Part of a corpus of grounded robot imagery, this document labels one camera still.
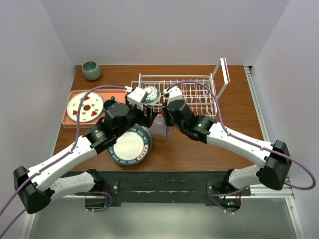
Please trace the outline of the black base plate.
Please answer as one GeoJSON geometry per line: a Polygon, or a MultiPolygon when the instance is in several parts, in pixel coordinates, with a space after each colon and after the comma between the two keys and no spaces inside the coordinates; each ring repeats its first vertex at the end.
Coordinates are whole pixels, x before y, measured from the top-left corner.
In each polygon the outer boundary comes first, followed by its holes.
{"type": "Polygon", "coordinates": [[[113,207],[122,203],[195,203],[222,207],[234,211],[241,206],[242,196],[249,196],[250,189],[235,195],[220,190],[225,171],[96,171],[101,185],[111,195],[87,199],[87,208],[101,208],[104,202],[113,207]]]}

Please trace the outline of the green ceramic cup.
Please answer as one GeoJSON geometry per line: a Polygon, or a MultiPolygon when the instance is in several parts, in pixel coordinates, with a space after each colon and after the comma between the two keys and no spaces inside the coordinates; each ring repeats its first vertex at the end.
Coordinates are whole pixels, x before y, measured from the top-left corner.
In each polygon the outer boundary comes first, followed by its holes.
{"type": "Polygon", "coordinates": [[[95,61],[85,61],[81,68],[84,77],[89,81],[95,81],[101,76],[100,66],[95,61]]]}

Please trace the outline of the green rimmed white plate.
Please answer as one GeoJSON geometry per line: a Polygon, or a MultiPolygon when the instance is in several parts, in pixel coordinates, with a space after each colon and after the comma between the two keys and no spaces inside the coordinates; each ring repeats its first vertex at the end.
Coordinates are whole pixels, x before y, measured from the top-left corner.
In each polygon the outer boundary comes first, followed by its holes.
{"type": "Polygon", "coordinates": [[[117,142],[107,149],[107,152],[117,164],[131,166],[147,157],[152,143],[148,129],[136,124],[120,136],[117,142]]]}

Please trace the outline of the dark blue small mug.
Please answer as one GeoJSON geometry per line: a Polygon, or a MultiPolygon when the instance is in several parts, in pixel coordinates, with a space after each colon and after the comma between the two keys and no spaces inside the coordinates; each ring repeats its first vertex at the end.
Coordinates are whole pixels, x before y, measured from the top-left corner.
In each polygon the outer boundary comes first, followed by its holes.
{"type": "Polygon", "coordinates": [[[114,96],[111,96],[110,99],[106,100],[104,103],[103,103],[103,111],[105,112],[106,110],[108,110],[113,104],[115,104],[117,101],[115,99],[114,96]]]}

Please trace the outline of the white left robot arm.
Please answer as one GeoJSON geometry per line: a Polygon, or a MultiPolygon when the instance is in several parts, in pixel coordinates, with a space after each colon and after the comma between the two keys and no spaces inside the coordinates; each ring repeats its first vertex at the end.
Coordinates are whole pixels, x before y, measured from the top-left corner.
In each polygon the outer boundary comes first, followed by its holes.
{"type": "Polygon", "coordinates": [[[20,166],[13,172],[14,187],[26,211],[34,214],[58,196],[58,193],[89,192],[99,195],[105,180],[95,169],[89,169],[75,179],[66,178],[68,186],[55,189],[54,183],[70,169],[113,146],[117,139],[134,125],[152,126],[157,113],[153,107],[145,110],[124,103],[113,104],[96,124],[86,130],[70,146],[34,167],[20,166]]]}

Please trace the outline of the watermelon pattern white plate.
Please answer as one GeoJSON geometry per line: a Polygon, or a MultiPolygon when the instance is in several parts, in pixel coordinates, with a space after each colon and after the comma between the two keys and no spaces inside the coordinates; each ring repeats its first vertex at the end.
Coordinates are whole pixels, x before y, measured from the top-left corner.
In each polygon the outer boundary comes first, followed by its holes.
{"type": "MultiPolygon", "coordinates": [[[[85,94],[86,92],[78,93],[68,102],[66,113],[73,121],[77,121],[79,103],[85,94]]],[[[104,100],[99,94],[91,92],[81,104],[79,122],[85,123],[95,120],[103,111],[103,103],[104,100]]]]}

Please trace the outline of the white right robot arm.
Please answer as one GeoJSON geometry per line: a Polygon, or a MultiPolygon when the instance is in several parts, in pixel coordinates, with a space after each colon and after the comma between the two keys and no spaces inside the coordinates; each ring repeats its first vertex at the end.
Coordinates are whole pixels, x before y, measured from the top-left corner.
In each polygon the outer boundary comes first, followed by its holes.
{"type": "Polygon", "coordinates": [[[182,100],[164,103],[162,109],[166,125],[176,126],[191,140],[223,147],[253,162],[252,166],[227,171],[221,183],[226,195],[232,196],[245,186],[259,183],[273,190],[282,190],[292,164],[283,141],[257,140],[223,128],[211,117],[195,115],[182,100]]]}

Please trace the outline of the purple mug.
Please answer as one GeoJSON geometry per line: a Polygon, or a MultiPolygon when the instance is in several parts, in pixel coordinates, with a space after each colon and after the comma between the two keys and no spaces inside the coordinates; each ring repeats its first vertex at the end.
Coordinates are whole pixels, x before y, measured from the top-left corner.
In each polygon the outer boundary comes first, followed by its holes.
{"type": "Polygon", "coordinates": [[[152,136],[160,136],[168,138],[170,136],[171,127],[165,124],[163,116],[156,116],[149,132],[152,136]]]}

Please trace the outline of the blue floral ceramic bowl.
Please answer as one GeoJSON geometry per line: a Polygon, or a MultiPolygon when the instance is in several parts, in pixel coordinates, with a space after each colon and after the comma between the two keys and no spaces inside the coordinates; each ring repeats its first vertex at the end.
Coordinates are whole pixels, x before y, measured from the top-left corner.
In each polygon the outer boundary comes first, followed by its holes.
{"type": "Polygon", "coordinates": [[[148,94],[146,99],[144,100],[145,105],[157,104],[160,101],[161,94],[158,88],[154,86],[147,86],[144,88],[144,90],[148,94]]]}

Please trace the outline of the salmon pink tray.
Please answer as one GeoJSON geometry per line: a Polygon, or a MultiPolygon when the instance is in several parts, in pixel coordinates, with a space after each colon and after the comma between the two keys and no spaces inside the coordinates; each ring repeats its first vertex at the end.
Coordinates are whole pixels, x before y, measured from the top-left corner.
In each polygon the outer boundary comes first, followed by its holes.
{"type": "Polygon", "coordinates": [[[125,90],[121,89],[99,89],[91,92],[84,100],[79,110],[79,103],[87,91],[72,91],[69,95],[62,119],[64,128],[76,128],[77,118],[80,118],[79,125],[81,128],[89,128],[98,119],[104,116],[103,104],[105,101],[115,98],[117,103],[126,101],[125,90]]]}

